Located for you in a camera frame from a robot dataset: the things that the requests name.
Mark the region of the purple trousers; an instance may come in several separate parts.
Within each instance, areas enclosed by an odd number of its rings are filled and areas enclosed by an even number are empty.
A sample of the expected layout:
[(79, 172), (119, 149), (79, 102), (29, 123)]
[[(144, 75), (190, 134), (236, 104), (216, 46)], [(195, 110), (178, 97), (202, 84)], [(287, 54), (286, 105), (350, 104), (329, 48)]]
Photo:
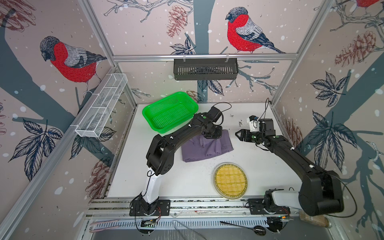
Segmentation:
[(182, 145), (182, 158), (186, 163), (207, 160), (234, 150), (228, 130), (223, 130), (219, 139), (195, 136)]

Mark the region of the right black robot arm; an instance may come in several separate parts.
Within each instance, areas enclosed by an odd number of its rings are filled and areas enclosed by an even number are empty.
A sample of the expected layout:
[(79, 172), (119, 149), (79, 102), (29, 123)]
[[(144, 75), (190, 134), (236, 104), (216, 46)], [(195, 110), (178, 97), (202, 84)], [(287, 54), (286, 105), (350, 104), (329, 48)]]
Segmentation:
[(268, 136), (262, 132), (241, 129), (235, 133), (242, 142), (263, 145), (280, 157), (301, 179), (298, 192), (269, 190), (265, 207), (289, 207), (303, 210), (309, 216), (341, 213), (344, 199), (341, 181), (334, 171), (325, 171), (296, 150), (284, 136)]

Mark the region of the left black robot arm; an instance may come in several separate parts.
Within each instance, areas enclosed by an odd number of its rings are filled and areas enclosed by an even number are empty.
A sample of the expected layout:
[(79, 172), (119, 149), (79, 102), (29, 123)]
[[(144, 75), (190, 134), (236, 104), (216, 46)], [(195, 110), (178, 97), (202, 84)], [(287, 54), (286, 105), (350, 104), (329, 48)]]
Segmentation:
[(146, 155), (147, 182), (146, 188), (139, 194), (139, 203), (147, 215), (152, 214), (158, 207), (159, 191), (162, 176), (174, 165), (175, 152), (187, 141), (198, 135), (208, 139), (218, 139), (222, 136), (223, 127), (216, 125), (223, 119), (223, 113), (212, 107), (206, 113), (197, 113), (180, 129), (165, 136), (156, 135)]

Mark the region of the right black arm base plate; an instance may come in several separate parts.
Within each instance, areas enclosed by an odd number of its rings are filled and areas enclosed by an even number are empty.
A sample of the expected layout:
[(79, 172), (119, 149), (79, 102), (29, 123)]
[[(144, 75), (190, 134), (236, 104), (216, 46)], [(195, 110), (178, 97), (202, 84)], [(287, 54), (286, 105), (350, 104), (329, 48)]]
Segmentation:
[(288, 207), (275, 205), (274, 202), (264, 199), (248, 199), (245, 207), (250, 210), (251, 215), (290, 215), (291, 210)]

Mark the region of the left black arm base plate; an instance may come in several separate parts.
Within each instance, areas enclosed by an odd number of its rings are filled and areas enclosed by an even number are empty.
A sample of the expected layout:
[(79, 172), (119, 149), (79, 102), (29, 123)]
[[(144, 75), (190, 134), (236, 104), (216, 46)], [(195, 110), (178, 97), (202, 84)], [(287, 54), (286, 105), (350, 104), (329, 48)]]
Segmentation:
[(134, 200), (130, 204), (130, 217), (169, 216), (171, 201), (155, 200), (148, 204), (144, 199)]

